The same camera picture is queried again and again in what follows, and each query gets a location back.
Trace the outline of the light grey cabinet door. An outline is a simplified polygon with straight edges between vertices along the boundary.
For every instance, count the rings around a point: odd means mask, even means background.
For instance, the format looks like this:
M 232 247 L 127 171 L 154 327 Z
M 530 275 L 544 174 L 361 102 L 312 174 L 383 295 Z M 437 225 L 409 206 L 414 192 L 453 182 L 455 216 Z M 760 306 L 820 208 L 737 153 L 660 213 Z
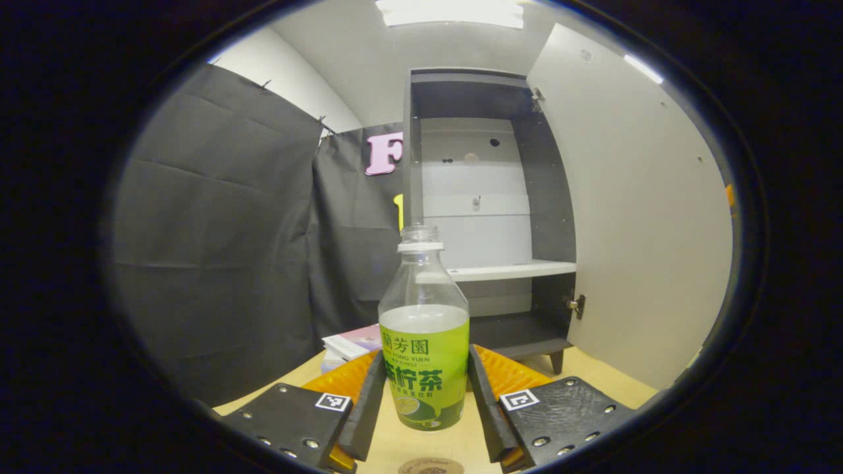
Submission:
M 710 140 L 667 82 L 557 24 L 528 75 L 572 201 L 577 293 L 570 339 L 653 389 L 670 387 L 713 329 L 734 231 Z

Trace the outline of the large ceiling light panel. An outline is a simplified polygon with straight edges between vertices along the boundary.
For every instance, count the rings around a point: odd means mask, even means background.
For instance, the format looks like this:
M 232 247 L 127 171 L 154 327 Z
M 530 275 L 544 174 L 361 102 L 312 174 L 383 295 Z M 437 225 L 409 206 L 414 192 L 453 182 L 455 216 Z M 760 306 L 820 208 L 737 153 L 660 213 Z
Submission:
M 524 27 L 524 8 L 515 0 L 376 0 L 375 6 L 389 27 L 427 23 Z

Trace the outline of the small ceiling light panel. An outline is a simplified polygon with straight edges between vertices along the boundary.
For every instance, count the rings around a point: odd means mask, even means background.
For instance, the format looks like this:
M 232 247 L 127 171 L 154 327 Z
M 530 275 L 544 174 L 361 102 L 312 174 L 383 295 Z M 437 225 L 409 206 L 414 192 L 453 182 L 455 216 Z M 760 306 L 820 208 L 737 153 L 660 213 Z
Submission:
M 659 72 L 648 66 L 647 63 L 642 61 L 640 58 L 627 54 L 624 55 L 624 62 L 628 63 L 630 66 L 636 69 L 636 71 L 641 72 L 641 74 L 649 78 L 651 81 L 653 81 L 653 83 L 660 85 L 665 81 L 665 78 L 663 78 L 663 76 Z

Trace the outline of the pink book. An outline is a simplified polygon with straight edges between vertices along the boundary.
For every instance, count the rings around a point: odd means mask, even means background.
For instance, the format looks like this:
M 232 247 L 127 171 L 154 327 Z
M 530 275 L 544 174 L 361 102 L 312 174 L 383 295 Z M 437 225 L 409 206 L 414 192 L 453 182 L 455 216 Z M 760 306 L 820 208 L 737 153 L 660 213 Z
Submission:
M 379 324 L 346 331 L 322 338 L 325 360 L 331 363 L 346 363 L 382 348 Z

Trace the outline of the black backdrop cloth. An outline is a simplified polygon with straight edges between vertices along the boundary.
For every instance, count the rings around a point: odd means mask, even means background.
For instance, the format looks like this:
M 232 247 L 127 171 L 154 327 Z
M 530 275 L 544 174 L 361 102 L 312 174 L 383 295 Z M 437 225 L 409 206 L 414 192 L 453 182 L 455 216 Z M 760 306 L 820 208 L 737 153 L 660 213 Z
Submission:
M 118 300 L 151 360 L 208 407 L 377 322 L 398 268 L 402 168 L 369 175 L 400 121 L 324 137 L 318 120 L 223 67 L 163 100 L 115 192 Z

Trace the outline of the white cabinet shelf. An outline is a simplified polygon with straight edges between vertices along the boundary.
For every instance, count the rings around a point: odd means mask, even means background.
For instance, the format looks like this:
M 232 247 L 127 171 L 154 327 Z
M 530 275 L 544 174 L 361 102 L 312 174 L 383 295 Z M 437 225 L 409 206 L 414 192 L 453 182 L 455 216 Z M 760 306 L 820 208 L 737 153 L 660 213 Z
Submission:
M 449 268 L 455 282 L 503 281 L 511 279 L 547 277 L 577 272 L 575 262 L 532 260 L 512 266 Z

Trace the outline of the round brown coaster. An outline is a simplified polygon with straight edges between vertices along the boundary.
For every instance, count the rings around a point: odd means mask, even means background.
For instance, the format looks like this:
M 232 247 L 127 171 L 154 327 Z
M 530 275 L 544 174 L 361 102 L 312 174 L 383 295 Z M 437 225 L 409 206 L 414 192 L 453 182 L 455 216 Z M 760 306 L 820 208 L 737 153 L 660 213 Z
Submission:
M 460 462 L 445 457 L 418 457 L 404 462 L 397 474 L 466 474 Z

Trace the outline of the dark grey cabinet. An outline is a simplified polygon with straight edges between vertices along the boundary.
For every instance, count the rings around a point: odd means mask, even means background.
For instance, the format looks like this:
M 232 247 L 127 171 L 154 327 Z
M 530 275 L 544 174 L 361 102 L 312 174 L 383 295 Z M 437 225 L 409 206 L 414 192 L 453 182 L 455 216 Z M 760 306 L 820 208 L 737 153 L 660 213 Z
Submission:
M 410 69 L 404 81 L 404 224 L 428 224 L 449 268 L 577 261 L 571 191 L 544 112 L 523 75 Z M 577 273 L 457 282 L 472 341 L 511 358 L 543 355 L 559 375 Z

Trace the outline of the green label plastic bottle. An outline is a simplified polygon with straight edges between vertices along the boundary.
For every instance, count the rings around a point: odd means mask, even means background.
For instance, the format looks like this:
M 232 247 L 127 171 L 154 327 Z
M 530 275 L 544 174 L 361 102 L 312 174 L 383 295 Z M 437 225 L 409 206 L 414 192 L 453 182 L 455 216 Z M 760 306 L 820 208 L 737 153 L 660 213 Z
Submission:
M 401 231 L 400 264 L 377 306 L 398 420 L 421 431 L 460 422 L 468 384 L 469 304 L 441 261 L 433 225 Z

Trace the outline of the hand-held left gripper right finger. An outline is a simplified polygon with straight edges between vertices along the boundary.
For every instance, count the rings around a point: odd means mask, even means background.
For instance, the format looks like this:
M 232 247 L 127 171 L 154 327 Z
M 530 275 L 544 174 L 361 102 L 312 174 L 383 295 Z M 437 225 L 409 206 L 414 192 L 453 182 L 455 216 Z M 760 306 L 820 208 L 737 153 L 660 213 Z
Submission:
M 490 460 L 503 471 L 560 464 L 635 414 L 577 376 L 551 380 L 476 344 L 468 376 Z

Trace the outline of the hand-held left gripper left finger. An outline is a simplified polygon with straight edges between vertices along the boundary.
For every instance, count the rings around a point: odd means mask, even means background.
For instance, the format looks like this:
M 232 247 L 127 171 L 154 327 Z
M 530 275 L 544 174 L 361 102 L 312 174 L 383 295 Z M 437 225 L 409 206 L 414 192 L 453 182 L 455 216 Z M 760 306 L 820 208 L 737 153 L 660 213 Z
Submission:
M 274 384 L 221 423 L 310 470 L 355 473 L 368 457 L 385 381 L 382 351 L 373 351 L 302 386 Z

